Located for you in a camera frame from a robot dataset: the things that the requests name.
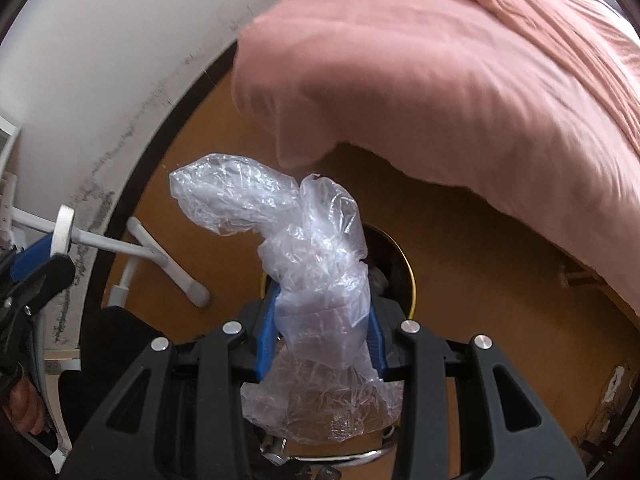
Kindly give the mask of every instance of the brown floor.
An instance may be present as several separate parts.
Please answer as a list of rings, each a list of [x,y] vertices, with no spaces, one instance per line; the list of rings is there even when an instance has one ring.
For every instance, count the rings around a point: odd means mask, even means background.
[[[212,292],[199,310],[157,266],[144,262],[127,307],[176,342],[233,317],[258,297],[257,235],[219,237],[191,224],[171,199],[168,173],[211,152],[250,156],[278,168],[273,139],[236,111],[226,78],[185,125],[140,199],[136,216]],[[392,235],[417,281],[417,319],[467,341],[489,334],[540,394],[570,437],[595,421],[613,369],[628,368],[616,404],[640,369],[640,333],[597,290],[562,288],[556,248],[462,189],[411,180],[364,150],[341,146],[314,168],[350,191],[362,218]],[[123,261],[116,259],[113,276]],[[345,478],[390,477],[391,459]]]

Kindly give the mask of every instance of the bed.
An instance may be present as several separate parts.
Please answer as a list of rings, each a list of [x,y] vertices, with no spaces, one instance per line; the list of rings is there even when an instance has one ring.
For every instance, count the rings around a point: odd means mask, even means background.
[[[603,0],[283,0],[233,96],[283,166],[348,142],[462,186],[640,314],[640,41]]]

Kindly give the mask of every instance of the finger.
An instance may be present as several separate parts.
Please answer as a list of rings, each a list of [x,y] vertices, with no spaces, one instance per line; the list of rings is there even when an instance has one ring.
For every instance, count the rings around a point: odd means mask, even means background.
[[[38,418],[36,420],[36,423],[33,425],[33,428],[31,428],[31,431],[30,431],[30,433],[33,435],[42,433],[42,430],[44,430],[44,421],[45,421],[44,401],[42,400],[42,397],[40,397],[37,393],[36,393],[36,396],[37,396],[36,402],[38,403]]]
[[[9,394],[9,420],[11,420],[14,425],[18,420],[21,420],[27,412],[29,406],[29,386],[30,382],[23,377],[12,388]]]
[[[31,383],[28,386],[28,404],[24,415],[14,422],[14,427],[20,433],[28,433],[33,429],[38,420],[38,399],[36,389]]]

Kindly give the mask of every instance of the blue grip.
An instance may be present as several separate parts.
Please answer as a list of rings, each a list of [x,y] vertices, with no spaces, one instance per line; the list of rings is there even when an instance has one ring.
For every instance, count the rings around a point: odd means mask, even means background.
[[[272,283],[269,287],[265,301],[269,301],[267,315],[264,317],[262,331],[258,337],[258,348],[256,352],[255,374],[259,381],[264,378],[271,370],[273,357],[276,353],[276,342],[278,340],[278,329],[276,328],[276,298],[280,293],[280,286]]]
[[[376,369],[378,375],[382,377],[386,371],[385,338],[380,328],[380,322],[376,316],[376,311],[371,307],[369,312],[369,326],[367,327],[367,347],[371,357],[371,365]]]
[[[41,238],[15,257],[14,264],[9,270],[9,276],[15,283],[26,279],[34,270],[49,260],[51,257],[52,238],[53,234]]]

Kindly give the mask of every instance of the crumpled plastic wrap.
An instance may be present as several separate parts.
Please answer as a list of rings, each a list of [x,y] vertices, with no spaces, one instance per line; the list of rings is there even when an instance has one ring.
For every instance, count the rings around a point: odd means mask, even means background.
[[[402,386],[377,377],[364,345],[367,247],[351,195],[328,178],[312,174],[298,187],[255,160],[220,153],[174,171],[170,185],[196,224],[220,235],[260,233],[258,255],[282,289],[275,323],[286,348],[261,384],[242,388],[244,416],[315,444],[393,423]]]

